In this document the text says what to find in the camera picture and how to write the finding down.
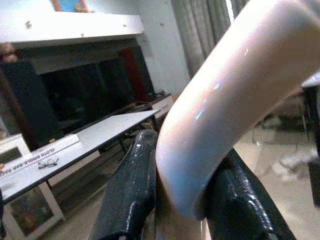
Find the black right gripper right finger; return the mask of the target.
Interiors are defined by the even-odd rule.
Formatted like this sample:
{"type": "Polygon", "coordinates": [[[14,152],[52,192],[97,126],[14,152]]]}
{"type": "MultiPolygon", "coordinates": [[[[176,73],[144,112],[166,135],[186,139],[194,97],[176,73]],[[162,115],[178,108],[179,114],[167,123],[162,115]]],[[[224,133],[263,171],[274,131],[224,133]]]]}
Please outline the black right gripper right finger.
{"type": "Polygon", "coordinates": [[[197,151],[197,157],[207,179],[193,213],[197,220],[207,220],[215,240],[296,238],[266,188],[234,148],[220,160],[203,149],[197,151]]]}

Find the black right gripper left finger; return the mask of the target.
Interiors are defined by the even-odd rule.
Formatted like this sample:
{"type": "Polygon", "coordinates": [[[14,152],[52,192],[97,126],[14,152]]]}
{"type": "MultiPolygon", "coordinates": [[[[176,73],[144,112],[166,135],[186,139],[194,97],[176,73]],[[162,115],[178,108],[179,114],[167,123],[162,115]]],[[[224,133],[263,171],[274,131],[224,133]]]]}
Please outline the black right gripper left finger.
{"type": "Polygon", "coordinates": [[[137,133],[122,163],[107,182],[91,240],[139,240],[156,202],[155,151],[158,133],[137,133]]]}

